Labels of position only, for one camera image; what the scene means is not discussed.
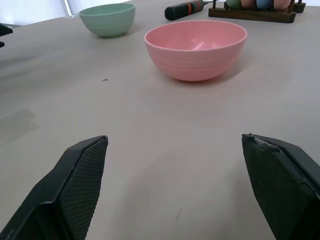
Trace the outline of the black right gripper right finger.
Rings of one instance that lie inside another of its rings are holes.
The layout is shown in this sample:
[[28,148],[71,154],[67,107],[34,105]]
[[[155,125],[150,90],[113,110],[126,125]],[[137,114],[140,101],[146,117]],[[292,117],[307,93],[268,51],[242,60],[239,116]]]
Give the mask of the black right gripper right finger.
[[320,238],[320,166],[299,146],[243,134],[256,201],[277,240]]

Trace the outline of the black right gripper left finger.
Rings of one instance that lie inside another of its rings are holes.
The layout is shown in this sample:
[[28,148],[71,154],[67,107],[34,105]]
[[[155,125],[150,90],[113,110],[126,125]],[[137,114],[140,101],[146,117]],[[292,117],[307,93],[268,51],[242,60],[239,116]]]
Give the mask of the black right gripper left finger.
[[100,197],[108,137],[67,148],[0,233],[2,240],[84,240]]

